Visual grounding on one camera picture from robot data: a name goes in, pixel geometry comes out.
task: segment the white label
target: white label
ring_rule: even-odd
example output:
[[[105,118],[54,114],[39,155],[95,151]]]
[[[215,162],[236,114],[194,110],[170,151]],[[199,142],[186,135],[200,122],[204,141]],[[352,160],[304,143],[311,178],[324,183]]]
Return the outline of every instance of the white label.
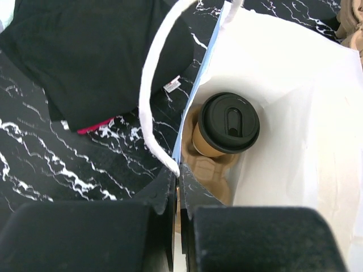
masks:
[[[180,75],[178,75],[175,79],[173,79],[170,83],[166,84],[164,86],[164,90],[167,91],[168,93],[172,92],[173,90],[175,90],[176,88],[178,88],[180,85],[182,85],[179,82],[179,78]]]
[[[64,130],[69,130],[69,126],[68,126],[68,122],[67,122],[67,121],[62,120],[62,121],[61,121],[61,124],[63,125],[63,129],[64,129]]]

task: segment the marble pattern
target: marble pattern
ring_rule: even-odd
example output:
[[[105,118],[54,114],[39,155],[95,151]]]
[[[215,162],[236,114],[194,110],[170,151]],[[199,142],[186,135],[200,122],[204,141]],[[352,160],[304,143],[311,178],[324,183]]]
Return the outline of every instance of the marble pattern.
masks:
[[[177,90],[152,97],[154,134],[169,154],[222,5],[222,0],[199,0],[184,14],[195,59]],[[335,40],[340,6],[334,0],[246,0],[245,7]],[[145,147],[136,110],[93,133],[71,133],[66,123],[50,121],[44,91],[0,52],[0,227],[28,201],[132,198],[160,168]]]

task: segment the black lid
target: black lid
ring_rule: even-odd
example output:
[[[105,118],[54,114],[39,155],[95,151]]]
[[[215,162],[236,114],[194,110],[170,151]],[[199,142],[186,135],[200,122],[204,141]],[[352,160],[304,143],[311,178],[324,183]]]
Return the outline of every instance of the black lid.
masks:
[[[218,93],[203,105],[199,115],[203,138],[215,149],[232,154],[251,147],[260,122],[250,102],[234,93]]]

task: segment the disposable coffee cup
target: disposable coffee cup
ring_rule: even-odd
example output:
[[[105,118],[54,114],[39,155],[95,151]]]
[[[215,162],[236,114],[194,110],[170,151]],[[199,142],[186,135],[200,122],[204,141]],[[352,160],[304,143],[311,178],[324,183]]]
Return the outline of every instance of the disposable coffee cup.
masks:
[[[251,103],[223,92],[203,104],[193,131],[193,145],[206,157],[237,154],[250,148],[259,133],[259,117]]]

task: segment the black fabric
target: black fabric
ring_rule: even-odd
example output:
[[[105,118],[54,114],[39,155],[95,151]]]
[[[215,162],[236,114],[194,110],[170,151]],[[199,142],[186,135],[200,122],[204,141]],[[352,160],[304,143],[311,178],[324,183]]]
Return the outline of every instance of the black fabric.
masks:
[[[164,0],[16,0],[0,48],[44,88],[51,119],[75,131],[137,107],[142,67],[169,10]],[[152,93],[192,61],[192,36],[179,19]]]

